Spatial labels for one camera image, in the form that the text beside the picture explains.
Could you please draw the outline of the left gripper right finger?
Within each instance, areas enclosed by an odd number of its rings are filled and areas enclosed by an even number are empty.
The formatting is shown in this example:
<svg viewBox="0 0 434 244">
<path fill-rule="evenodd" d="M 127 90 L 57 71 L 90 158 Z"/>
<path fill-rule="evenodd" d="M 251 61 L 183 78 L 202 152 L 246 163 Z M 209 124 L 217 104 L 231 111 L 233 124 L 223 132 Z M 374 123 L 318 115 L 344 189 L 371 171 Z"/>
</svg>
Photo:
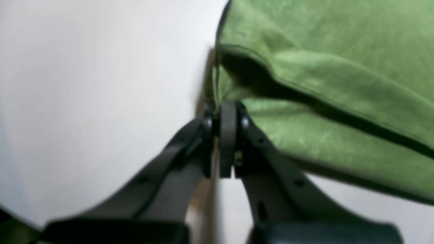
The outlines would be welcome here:
<svg viewBox="0 0 434 244">
<path fill-rule="evenodd" d="M 235 101 L 220 104 L 220 177 L 243 182 L 249 244 L 402 244 L 396 227 L 368 221 L 322 192 Z"/>
</svg>

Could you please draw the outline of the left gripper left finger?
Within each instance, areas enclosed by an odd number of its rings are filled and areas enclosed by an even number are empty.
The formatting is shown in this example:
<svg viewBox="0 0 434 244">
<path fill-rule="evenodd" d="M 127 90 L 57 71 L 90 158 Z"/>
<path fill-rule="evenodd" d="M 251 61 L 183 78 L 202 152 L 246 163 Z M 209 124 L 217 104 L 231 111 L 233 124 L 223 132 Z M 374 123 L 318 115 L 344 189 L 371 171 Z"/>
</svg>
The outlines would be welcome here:
<svg viewBox="0 0 434 244">
<path fill-rule="evenodd" d="M 41 244 L 187 244 L 190 199 L 212 173 L 213 110 L 182 127 L 162 152 L 104 202 L 49 223 Z"/>
</svg>

